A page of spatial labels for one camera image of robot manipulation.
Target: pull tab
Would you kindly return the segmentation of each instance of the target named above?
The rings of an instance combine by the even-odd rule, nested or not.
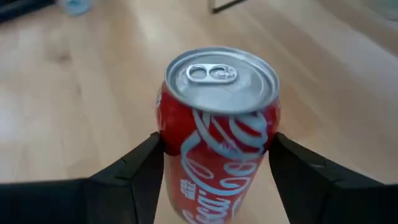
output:
[[[193,75],[194,72],[202,72],[202,75]],[[223,64],[190,65],[186,74],[188,79],[195,83],[231,83],[238,77],[235,68]]]

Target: coca-cola logo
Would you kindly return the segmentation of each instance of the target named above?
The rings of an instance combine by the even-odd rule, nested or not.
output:
[[[230,117],[229,128],[234,137],[241,143],[257,148],[257,152],[244,152],[240,149],[232,138],[230,138],[217,120],[208,113],[203,113],[200,118],[199,112],[195,109],[192,110],[193,118],[197,129],[184,140],[181,145],[181,164],[184,171],[187,173],[195,184],[202,190],[199,190],[197,198],[197,207],[199,213],[193,217],[192,213],[188,210],[183,210],[184,217],[193,224],[196,223],[223,223],[224,217],[227,216],[228,210],[231,206],[231,201],[222,197],[228,197],[242,193],[251,182],[251,174],[256,171],[258,164],[252,162],[262,156],[264,152],[264,145],[268,140],[267,136],[267,121],[260,113],[256,115],[245,114],[242,116]],[[260,136],[253,136],[243,131],[237,124],[236,120],[250,127],[252,130],[260,133]],[[225,144],[218,142],[209,133],[210,122],[214,125],[217,131],[222,135],[228,145],[233,146],[231,149],[226,150]],[[224,164],[224,171],[231,177],[221,179],[219,181],[221,188],[211,186],[204,180],[214,179],[214,173],[208,168],[195,160],[188,158],[188,153],[195,148],[201,141],[205,141],[217,154],[228,158],[231,162]],[[216,200],[206,198],[207,194],[218,196]],[[231,213],[234,217],[235,210],[242,201],[240,196],[235,202],[232,203]]]

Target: wooden floor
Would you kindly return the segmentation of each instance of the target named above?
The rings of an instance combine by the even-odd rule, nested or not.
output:
[[[282,82],[280,130],[344,166],[398,182],[398,29],[345,0],[93,0],[0,24],[0,182],[89,176],[156,130],[155,96],[183,51],[227,45]],[[162,188],[155,223],[183,223]],[[288,223],[263,163],[235,223]]]

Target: coca-cola can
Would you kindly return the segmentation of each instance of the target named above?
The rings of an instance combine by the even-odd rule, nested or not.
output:
[[[228,47],[185,52],[156,102],[170,203],[189,223],[229,223],[277,132],[279,79],[265,61]]]

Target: can lid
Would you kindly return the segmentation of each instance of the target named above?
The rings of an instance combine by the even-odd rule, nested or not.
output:
[[[279,79],[271,66],[229,47],[179,55],[167,67],[165,81],[176,99],[210,113],[250,113],[265,108],[279,95]]]

